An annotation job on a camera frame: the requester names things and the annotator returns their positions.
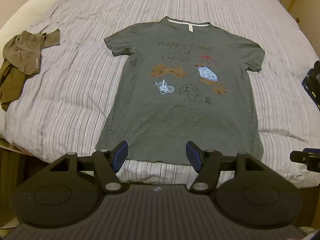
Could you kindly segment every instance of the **white bedspread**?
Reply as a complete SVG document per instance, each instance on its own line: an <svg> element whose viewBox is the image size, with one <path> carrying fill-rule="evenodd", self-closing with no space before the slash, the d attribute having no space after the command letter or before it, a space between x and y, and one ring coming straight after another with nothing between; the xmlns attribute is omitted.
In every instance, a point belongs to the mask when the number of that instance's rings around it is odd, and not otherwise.
<svg viewBox="0 0 320 240"><path fill-rule="evenodd" d="M320 113L301 86L318 60L296 22L277 0L62 0L31 32L61 31L61 45L44 49L40 74L10 104L3 136L47 162L69 151L89 155L111 110L126 56L113 57L103 38L164 16L207 22L249 38L265 50L263 70L249 72L264 146L263 162L297 187L320 174L291 163L292 150L320 148ZM123 181L190 183L190 166L126 161ZM220 182L230 178L224 172Z"/></svg>

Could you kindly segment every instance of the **gray t-shirt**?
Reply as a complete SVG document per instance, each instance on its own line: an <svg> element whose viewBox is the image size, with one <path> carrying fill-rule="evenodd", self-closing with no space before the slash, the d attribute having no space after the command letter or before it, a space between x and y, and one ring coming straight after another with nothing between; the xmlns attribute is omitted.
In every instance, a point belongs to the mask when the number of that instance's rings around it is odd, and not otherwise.
<svg viewBox="0 0 320 240"><path fill-rule="evenodd" d="M129 159L189 164L185 147L193 141L261 160L246 70L261 70L263 49L210 23L172 20L135 24L105 39L114 56L130 57L96 149L126 140Z"/></svg>

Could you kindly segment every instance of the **red stain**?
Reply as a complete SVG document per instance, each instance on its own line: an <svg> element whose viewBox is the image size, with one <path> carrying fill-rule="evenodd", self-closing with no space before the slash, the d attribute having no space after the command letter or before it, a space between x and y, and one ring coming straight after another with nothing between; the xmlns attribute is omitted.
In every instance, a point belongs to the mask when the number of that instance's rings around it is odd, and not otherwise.
<svg viewBox="0 0 320 240"><path fill-rule="evenodd" d="M205 55L205 56L201 56L201 59L205 60L207 62L207 64L209 65L209 60L214 61L214 63L216 64L217 67L219 67L218 63L209 55Z"/></svg>

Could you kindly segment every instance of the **drink cup drawing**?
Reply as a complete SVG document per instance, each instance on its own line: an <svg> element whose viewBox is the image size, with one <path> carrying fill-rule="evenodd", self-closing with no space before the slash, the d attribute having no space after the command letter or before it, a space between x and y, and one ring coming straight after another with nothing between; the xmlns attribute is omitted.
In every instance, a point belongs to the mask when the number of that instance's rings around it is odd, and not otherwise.
<svg viewBox="0 0 320 240"><path fill-rule="evenodd" d="M167 82L165 82L165 79L157 84L161 95L166 94L166 93L172 93L174 91L174 87L173 86L168 86Z"/></svg>

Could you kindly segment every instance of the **t-shirt collar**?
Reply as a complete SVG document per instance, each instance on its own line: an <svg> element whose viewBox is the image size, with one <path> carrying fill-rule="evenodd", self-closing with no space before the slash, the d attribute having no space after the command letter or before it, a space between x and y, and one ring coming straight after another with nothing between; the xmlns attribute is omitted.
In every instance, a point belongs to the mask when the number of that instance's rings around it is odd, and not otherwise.
<svg viewBox="0 0 320 240"><path fill-rule="evenodd" d="M177 20L173 18L169 18L168 16L165 16L159 23L168 25L174 29L177 30L185 30L185 31L192 31L193 27L196 27L196 30L207 30L211 28L210 22L206 23L193 23L189 21L182 21L182 20Z"/></svg>

